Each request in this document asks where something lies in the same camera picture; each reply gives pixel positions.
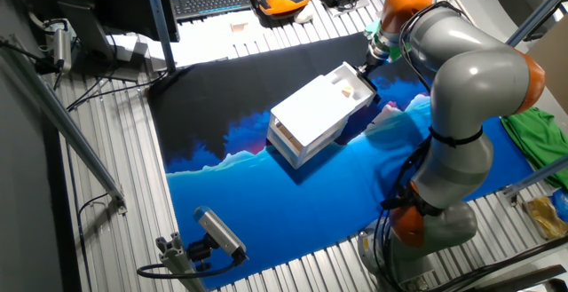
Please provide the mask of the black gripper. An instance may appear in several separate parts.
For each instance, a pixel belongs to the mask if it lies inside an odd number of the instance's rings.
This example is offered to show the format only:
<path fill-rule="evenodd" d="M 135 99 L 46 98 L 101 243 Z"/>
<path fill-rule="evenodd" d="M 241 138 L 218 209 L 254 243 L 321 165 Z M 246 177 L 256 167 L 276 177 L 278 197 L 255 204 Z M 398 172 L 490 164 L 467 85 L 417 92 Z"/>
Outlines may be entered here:
<path fill-rule="evenodd" d="M 382 42 L 371 41 L 367 47 L 366 62 L 357 67 L 358 73 L 362 77 L 369 78 L 372 72 L 384 64 L 391 55 L 389 46 Z"/>

